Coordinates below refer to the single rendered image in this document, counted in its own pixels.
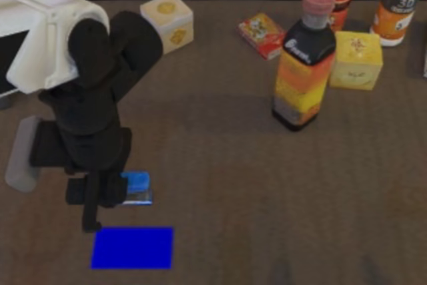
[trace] black bottle top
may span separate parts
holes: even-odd
[[[286,33],[283,49],[304,65],[313,66],[335,52],[335,35],[329,27],[311,29],[299,20]]]

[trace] white box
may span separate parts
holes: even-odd
[[[182,0],[151,0],[141,5],[141,15],[160,34],[164,54],[194,39],[193,11]]]

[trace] blue rectangle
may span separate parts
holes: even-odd
[[[95,236],[93,269],[172,267],[173,228],[102,228]]]

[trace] yellow box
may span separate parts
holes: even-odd
[[[164,54],[194,40],[193,11],[182,0],[151,0],[140,11],[160,34]]]
[[[380,37],[371,33],[337,31],[336,60],[330,86],[373,90],[383,61]]]

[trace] glue bottle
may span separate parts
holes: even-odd
[[[302,18],[286,33],[273,98],[273,116],[299,131],[320,110],[336,40],[328,21],[335,0],[303,0]]]
[[[381,0],[371,32],[377,33],[381,45],[399,45],[414,16],[418,0]]]

